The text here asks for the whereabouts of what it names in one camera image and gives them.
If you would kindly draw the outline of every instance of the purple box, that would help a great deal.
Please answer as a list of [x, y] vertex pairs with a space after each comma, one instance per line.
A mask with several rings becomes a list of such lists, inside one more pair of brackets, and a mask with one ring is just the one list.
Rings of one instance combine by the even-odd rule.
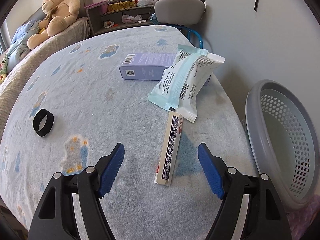
[[166, 68], [172, 66], [176, 54], [173, 53], [135, 53], [128, 54], [119, 66], [125, 80], [160, 81]]

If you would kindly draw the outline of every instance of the qr code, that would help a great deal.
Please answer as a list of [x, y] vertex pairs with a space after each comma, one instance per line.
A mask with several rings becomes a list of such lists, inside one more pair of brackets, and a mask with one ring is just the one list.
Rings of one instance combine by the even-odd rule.
[[134, 77], [134, 76], [135, 76], [133, 69], [126, 70], [125, 72], [126, 72], [126, 74], [127, 74], [127, 77]]

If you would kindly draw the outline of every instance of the barcode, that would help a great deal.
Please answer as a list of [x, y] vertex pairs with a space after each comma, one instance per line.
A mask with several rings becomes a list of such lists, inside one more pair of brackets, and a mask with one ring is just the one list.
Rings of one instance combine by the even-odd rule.
[[189, 85], [187, 85], [187, 84], [184, 84], [184, 85], [183, 85], [183, 88], [182, 88], [182, 91], [181, 91], [181, 94], [180, 94], [180, 98], [181, 98], [182, 100], [183, 100], [184, 97], [186, 96], [188, 87], [189, 87]]
[[127, 77], [134, 77], [134, 70], [130, 69], [130, 70], [126, 70], [125, 73], [127, 74]]
[[125, 58], [123, 64], [130, 64], [131, 63], [131, 60], [133, 59], [133, 56], [135, 54], [128, 54], [128, 56]]

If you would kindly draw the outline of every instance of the small plush toy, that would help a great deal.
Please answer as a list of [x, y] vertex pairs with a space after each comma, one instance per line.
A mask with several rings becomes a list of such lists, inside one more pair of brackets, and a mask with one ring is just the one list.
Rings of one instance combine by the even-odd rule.
[[1, 70], [0, 70], [0, 84], [7, 77], [7, 66], [8, 66], [8, 58], [7, 54], [4, 55], [4, 58], [1, 61]]
[[80, 0], [43, 0], [42, 10], [47, 17], [39, 22], [39, 30], [45, 30], [28, 39], [29, 49], [35, 49], [48, 38], [73, 24], [78, 18], [79, 9]]

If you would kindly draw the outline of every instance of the white plastic package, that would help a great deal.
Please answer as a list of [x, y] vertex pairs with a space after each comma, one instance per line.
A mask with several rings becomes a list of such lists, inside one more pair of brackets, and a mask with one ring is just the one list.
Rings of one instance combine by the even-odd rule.
[[148, 100], [167, 111], [176, 110], [194, 122], [197, 117], [196, 95], [225, 58], [185, 45], [178, 45], [178, 50], [173, 65], [164, 70]]
[[155, 5], [156, 2], [158, 2], [159, 0], [138, 0], [137, 2], [137, 6], [141, 7], [141, 6], [152, 6]]
[[213, 70], [225, 61], [224, 57], [209, 53], [200, 56], [193, 64], [179, 96], [176, 112], [190, 122], [197, 118], [196, 96]]
[[122, 18], [121, 18], [121, 21], [125, 24], [128, 24], [128, 23], [136, 23], [138, 21], [141, 21], [142, 20], [142, 17], [141, 15], [137, 15], [136, 17], [132, 17], [130, 15], [123, 15]]

